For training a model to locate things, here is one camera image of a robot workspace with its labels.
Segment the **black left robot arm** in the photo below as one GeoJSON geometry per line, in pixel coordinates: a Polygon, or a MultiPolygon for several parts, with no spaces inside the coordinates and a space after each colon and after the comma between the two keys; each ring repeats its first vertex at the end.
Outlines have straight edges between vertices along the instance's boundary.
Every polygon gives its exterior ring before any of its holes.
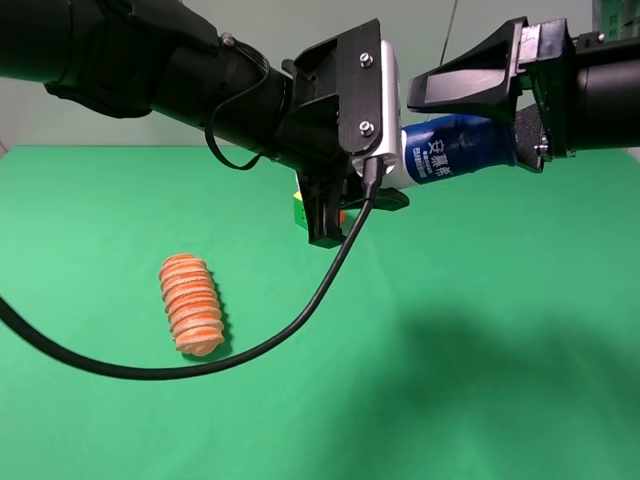
{"type": "Polygon", "coordinates": [[[378,20],[274,68],[178,1],[5,1],[1,74],[105,116],[158,112],[293,169],[312,244],[343,242],[364,163],[400,156],[394,62],[378,20]]]}

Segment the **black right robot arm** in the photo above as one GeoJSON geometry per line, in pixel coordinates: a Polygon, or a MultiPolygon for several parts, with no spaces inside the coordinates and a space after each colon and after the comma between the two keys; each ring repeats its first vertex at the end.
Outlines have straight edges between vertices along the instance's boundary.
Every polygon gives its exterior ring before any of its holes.
{"type": "Polygon", "coordinates": [[[576,38],[567,22],[506,21],[465,54],[411,80],[407,106],[506,126],[517,165],[539,172],[582,150],[639,143],[639,41],[576,38]]]}

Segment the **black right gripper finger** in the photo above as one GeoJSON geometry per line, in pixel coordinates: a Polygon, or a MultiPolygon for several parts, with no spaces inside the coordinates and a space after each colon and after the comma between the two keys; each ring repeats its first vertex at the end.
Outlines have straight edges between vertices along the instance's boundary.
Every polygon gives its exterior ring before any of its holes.
{"type": "Polygon", "coordinates": [[[544,169],[548,142],[539,109],[535,104],[516,112],[514,138],[516,164],[527,171],[541,173],[544,169]]]}
{"type": "Polygon", "coordinates": [[[423,114],[465,114],[512,121],[518,96],[518,55],[524,17],[506,21],[465,54],[413,78],[407,107],[423,114]]]}

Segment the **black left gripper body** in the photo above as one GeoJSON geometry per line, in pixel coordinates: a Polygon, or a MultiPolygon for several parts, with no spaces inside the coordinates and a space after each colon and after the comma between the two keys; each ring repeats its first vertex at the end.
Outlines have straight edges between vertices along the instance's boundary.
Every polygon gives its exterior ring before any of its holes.
{"type": "Polygon", "coordinates": [[[292,79],[276,130],[279,162],[297,172],[329,170],[369,153],[382,138],[381,25],[377,19],[282,62],[292,79]]]}

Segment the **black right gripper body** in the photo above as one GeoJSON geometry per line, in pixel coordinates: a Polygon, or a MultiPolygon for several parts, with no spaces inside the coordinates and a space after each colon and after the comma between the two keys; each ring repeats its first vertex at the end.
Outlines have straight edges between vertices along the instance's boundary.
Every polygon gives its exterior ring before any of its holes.
{"type": "Polygon", "coordinates": [[[565,158],[582,150],[603,147],[594,132],[579,124],[587,116],[578,111],[579,56],[603,43],[603,34],[592,31],[570,35],[564,18],[531,24],[522,30],[518,55],[518,80],[530,91],[546,131],[545,158],[565,158]]]}

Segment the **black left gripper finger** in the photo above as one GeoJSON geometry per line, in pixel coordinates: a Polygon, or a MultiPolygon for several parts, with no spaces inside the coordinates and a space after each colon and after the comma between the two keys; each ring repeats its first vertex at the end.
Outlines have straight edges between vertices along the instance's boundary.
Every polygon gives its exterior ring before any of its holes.
{"type": "Polygon", "coordinates": [[[346,167],[320,173],[297,173],[302,194],[309,243],[316,247],[337,247],[346,236],[340,226],[341,196],[346,167]]]}
{"type": "MultiPolygon", "coordinates": [[[[349,175],[344,180],[340,197],[341,210],[359,210],[365,200],[365,192],[359,175],[349,175]]],[[[374,197],[374,209],[401,210],[409,206],[409,198],[395,188],[378,188],[374,197]]]]}

